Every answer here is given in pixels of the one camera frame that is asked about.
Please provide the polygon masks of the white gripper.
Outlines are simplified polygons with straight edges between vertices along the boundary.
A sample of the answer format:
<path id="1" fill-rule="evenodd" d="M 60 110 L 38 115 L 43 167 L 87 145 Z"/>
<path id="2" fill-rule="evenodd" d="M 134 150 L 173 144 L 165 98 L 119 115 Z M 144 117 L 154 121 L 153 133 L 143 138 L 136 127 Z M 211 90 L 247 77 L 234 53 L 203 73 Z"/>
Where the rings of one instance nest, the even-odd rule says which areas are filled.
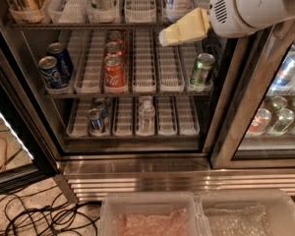
<path id="1" fill-rule="evenodd" d="M 211 26 L 226 38 L 253 34 L 280 21 L 282 0 L 210 0 L 208 11 L 198 7 L 176 23 L 162 29 L 162 46 L 199 41 L 207 37 Z"/>

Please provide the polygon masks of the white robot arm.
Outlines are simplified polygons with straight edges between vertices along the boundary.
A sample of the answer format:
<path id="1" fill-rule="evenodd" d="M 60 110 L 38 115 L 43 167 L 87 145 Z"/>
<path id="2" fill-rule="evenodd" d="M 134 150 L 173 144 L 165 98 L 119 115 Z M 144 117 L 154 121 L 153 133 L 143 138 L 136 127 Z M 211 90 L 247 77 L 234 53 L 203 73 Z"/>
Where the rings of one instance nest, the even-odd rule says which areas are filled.
<path id="1" fill-rule="evenodd" d="M 173 46 L 202 40 L 209 30 L 224 38 L 251 35 L 277 23 L 295 19 L 295 0 L 210 0 L 162 29 L 159 43 Z"/>

